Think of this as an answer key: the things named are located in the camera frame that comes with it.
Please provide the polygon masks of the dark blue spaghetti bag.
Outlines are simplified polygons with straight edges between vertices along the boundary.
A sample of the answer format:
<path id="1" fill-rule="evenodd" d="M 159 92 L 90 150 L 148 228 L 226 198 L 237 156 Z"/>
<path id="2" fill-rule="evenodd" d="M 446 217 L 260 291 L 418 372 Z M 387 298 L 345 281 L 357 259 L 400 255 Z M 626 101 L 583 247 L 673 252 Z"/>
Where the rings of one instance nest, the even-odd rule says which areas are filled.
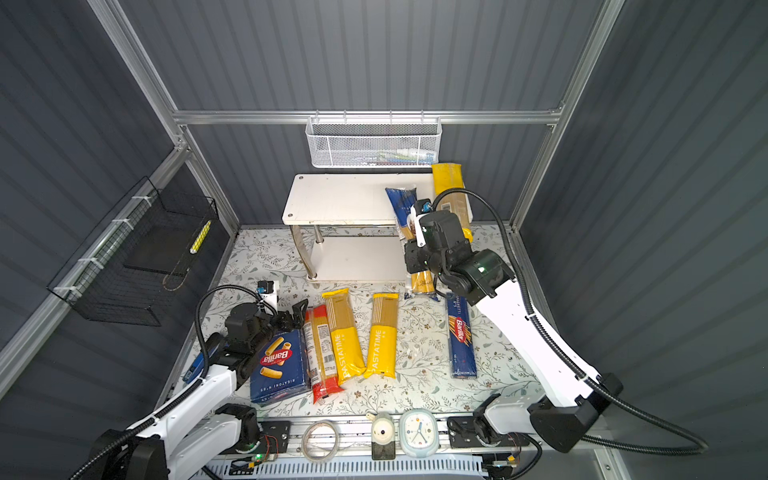
<path id="1" fill-rule="evenodd" d="M 408 246 L 410 243 L 415 243 L 415 223 L 411 210 L 417 200 L 417 189 L 386 187 L 385 192 L 394 212 L 398 235 L 403 247 Z M 412 295 L 422 295 L 434 301 L 438 300 L 433 276 L 430 271 L 424 270 L 410 273 L 410 282 Z"/>

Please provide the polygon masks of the yellow spaghetti bag with barcode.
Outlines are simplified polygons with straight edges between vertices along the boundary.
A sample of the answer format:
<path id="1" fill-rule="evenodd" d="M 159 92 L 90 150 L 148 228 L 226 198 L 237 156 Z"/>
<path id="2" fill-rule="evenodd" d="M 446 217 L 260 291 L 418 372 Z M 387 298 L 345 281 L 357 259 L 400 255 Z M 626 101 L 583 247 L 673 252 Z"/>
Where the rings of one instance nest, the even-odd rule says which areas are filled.
<path id="1" fill-rule="evenodd" d="M 432 166 L 434 192 L 437 196 L 452 188 L 464 188 L 462 169 L 456 163 L 438 163 Z M 437 209 L 447 210 L 455 214 L 460 222 L 464 236 L 473 242 L 470 229 L 471 215 L 469 200 L 466 194 L 453 193 L 446 195 L 438 204 Z"/>

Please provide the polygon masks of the blue Barilla spaghetti box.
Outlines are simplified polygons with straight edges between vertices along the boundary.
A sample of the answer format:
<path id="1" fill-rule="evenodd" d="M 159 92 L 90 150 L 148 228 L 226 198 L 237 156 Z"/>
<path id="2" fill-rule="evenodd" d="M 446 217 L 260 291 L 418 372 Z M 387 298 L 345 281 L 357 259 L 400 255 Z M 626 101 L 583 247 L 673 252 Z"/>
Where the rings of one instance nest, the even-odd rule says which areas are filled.
<path id="1" fill-rule="evenodd" d="M 477 377 L 471 332 L 469 305 L 464 297 L 448 293 L 445 297 L 448 318 L 451 376 L 458 379 Z"/>

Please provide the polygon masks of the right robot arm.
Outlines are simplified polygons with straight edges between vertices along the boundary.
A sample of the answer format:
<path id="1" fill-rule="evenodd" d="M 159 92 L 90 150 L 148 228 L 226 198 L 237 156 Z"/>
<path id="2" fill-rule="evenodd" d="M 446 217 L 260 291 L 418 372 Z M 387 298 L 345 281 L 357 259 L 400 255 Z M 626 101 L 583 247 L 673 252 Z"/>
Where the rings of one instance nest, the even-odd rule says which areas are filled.
<path id="1" fill-rule="evenodd" d="M 690 430 L 621 399 L 621 381 L 601 374 L 583 360 L 535 308 L 528 282 L 505 229 L 503 255 L 476 251 L 463 233 L 458 216 L 439 208 L 454 194 L 418 199 L 411 208 L 416 237 L 406 242 L 404 260 L 411 273 L 429 271 L 453 294 L 463 297 L 489 319 L 531 368 L 544 389 L 540 400 L 525 406 L 530 431 L 548 446 L 568 453 L 580 443 L 668 457 L 700 455 L 709 448 Z M 591 428 L 609 406 L 687 440 L 685 446 L 649 446 L 593 436 Z"/>

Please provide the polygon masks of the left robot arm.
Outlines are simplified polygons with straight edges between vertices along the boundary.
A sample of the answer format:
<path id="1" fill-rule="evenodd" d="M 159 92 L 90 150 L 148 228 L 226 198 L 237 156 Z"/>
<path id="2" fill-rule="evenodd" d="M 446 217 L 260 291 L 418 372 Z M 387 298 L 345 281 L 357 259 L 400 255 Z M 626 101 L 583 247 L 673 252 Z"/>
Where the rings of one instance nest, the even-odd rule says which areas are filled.
<path id="1" fill-rule="evenodd" d="M 260 441 L 255 409 L 228 399 L 251 379 L 261 365 L 261 351 L 277 334 L 301 330 L 309 303 L 301 300 L 280 311 L 258 291 L 235 289 L 251 299 L 230 310 L 220 341 L 205 338 L 202 319 L 195 319 L 199 373 L 127 429 L 105 431 L 72 478 L 189 479 L 220 453 L 248 451 Z"/>

